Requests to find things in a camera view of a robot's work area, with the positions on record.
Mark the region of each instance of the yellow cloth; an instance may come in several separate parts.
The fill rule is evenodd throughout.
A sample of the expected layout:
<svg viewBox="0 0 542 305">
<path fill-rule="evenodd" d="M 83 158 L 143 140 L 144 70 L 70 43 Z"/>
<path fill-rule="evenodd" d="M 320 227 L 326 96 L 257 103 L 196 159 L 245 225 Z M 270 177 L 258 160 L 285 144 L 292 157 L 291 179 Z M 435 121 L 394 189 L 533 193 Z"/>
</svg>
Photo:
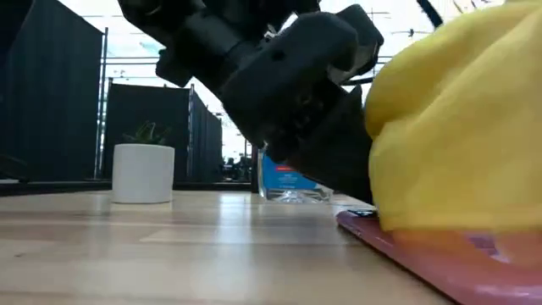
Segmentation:
<svg viewBox="0 0 542 305">
<path fill-rule="evenodd" d="M 542 1 L 440 27 L 368 94 L 384 230 L 542 227 Z"/>
</svg>

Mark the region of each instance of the blue label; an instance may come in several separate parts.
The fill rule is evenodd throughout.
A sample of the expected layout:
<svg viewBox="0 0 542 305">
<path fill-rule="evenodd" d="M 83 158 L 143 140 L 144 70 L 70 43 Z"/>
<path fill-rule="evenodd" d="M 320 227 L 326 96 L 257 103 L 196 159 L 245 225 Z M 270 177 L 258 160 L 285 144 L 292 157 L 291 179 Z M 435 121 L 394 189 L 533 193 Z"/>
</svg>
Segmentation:
<svg viewBox="0 0 542 305">
<path fill-rule="evenodd" d="M 316 182 L 309 180 L 287 165 L 276 164 L 263 156 L 263 186 L 267 189 L 313 190 Z"/>
</svg>

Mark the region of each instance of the table surface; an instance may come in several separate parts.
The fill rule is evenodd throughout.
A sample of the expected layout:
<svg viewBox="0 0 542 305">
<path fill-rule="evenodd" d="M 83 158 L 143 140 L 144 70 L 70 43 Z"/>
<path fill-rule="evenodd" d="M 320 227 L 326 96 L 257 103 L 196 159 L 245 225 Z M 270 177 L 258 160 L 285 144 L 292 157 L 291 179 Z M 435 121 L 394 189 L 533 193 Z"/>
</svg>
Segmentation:
<svg viewBox="0 0 542 305">
<path fill-rule="evenodd" d="M 352 204 L 211 191 L 159 205 L 110 204 L 107 192 L 0 197 L 0 303 L 448 304 L 337 228 Z"/>
</svg>

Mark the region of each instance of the water bottle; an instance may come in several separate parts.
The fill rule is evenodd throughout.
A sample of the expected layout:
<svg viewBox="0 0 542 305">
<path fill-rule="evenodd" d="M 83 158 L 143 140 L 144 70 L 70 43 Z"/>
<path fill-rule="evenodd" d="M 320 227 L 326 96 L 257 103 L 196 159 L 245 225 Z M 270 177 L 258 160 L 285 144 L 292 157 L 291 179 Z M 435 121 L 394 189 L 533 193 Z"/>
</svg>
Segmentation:
<svg viewBox="0 0 542 305">
<path fill-rule="evenodd" d="M 260 196 L 275 202 L 329 203 L 333 195 L 333 190 L 276 164 L 264 152 L 258 154 L 258 185 Z"/>
</svg>

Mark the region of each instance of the white planter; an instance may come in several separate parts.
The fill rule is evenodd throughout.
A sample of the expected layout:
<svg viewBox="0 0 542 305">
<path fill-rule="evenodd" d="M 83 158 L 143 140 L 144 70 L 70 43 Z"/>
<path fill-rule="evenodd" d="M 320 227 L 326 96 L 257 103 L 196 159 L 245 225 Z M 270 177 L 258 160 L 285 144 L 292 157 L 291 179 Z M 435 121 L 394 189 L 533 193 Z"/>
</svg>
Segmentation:
<svg viewBox="0 0 542 305">
<path fill-rule="evenodd" d="M 113 202 L 160 203 L 172 200 L 175 150 L 120 144 L 113 155 Z"/>
</svg>

